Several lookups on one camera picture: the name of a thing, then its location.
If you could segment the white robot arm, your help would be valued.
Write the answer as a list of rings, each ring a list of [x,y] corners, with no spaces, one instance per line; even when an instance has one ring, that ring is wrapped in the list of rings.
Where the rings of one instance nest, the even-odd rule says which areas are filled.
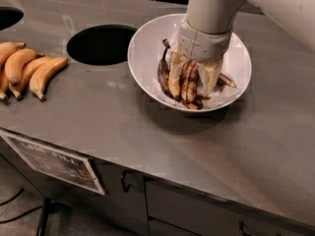
[[[202,65],[204,95],[215,86],[219,74],[212,68],[222,63],[236,14],[246,3],[315,50],[315,0],[189,0],[177,43],[183,55]]]

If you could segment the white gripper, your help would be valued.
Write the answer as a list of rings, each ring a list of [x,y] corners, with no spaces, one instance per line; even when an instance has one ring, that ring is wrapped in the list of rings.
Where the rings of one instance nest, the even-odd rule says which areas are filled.
[[[187,17],[184,17],[177,34],[178,46],[170,56],[169,76],[174,80],[179,77],[187,57],[203,63],[198,72],[202,83],[202,95],[207,96],[217,84],[223,64],[222,56],[229,47],[231,35],[231,30],[209,34],[193,29]]]

